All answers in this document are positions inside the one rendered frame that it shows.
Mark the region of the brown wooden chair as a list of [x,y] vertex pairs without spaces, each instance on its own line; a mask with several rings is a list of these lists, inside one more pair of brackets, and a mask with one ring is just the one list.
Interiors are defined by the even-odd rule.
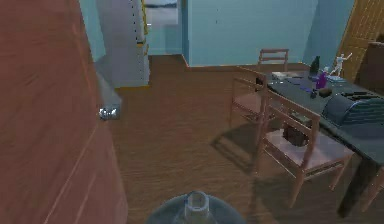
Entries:
[[[294,177],[289,207],[294,206],[303,183],[316,176],[336,171],[330,184],[334,190],[354,152],[320,132],[319,114],[271,90],[265,93],[265,100],[257,161],[266,153]],[[285,124],[306,135],[308,144],[297,147],[288,142],[283,137]]]
[[280,61],[283,65],[283,70],[288,70],[288,55],[289,50],[286,48],[270,48],[261,49],[259,51],[258,66],[268,61]]
[[[233,113],[237,112],[250,123],[260,124],[263,122],[265,114],[265,93],[267,92],[267,77],[264,73],[242,67],[243,71],[252,74],[254,81],[243,77],[232,77],[231,82],[231,98],[229,105],[228,124],[232,125]],[[236,95],[235,88],[237,84],[241,84],[252,89],[252,92]]]

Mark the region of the dark brown box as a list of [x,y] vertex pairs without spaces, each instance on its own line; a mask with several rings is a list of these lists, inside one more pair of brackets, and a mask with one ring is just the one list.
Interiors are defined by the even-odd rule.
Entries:
[[297,147],[303,147],[308,144],[308,137],[288,124],[284,125],[283,137]]

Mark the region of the window with grey view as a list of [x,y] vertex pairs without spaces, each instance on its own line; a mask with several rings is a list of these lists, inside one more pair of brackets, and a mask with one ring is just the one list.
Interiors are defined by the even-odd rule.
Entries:
[[144,0],[147,22],[152,26],[178,23],[178,0]]

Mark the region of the purple bottle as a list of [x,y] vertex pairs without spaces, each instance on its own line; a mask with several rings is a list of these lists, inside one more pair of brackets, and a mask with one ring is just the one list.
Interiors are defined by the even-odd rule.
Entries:
[[327,83],[327,74],[328,74],[328,67],[325,67],[322,71],[322,73],[318,76],[317,82],[316,82],[316,88],[322,89],[325,87]]

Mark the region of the reddish brown wooden door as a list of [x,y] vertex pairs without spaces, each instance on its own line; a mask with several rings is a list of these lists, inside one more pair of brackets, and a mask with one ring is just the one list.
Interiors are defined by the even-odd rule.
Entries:
[[78,0],[0,0],[0,224],[126,224]]

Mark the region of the dark grey dining table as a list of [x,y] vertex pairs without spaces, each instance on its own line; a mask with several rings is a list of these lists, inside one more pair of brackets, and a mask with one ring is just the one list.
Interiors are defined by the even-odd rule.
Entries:
[[357,170],[338,208],[349,215],[362,193],[384,167],[384,96],[349,82],[329,82],[328,97],[312,98],[312,83],[305,71],[279,80],[266,74],[270,89],[321,115],[320,125],[361,157]]

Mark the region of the white human figurine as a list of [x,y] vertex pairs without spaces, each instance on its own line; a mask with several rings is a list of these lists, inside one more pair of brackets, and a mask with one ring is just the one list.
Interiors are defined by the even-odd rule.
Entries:
[[352,53],[350,53],[347,57],[344,56],[344,54],[340,54],[336,57],[336,65],[334,69],[330,72],[330,74],[336,73],[338,76],[341,75],[341,71],[343,69],[343,63],[347,61],[352,56]]

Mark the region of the black flat remote control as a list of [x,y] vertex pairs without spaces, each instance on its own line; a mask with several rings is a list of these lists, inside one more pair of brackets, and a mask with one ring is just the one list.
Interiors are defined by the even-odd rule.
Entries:
[[370,92],[345,92],[342,93],[343,97],[346,97],[352,101],[364,100],[364,99],[374,99],[379,98],[379,95],[370,93]]

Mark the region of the dark brown cupboard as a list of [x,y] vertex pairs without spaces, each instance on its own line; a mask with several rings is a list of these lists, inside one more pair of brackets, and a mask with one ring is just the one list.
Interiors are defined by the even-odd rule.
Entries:
[[355,83],[384,95],[384,33],[368,44]]

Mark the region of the yellow wooden door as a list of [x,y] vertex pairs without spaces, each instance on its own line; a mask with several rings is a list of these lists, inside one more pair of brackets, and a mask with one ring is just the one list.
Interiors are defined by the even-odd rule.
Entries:
[[384,33],[384,0],[354,0],[338,52],[352,56],[343,63],[342,77],[354,81],[368,43]]

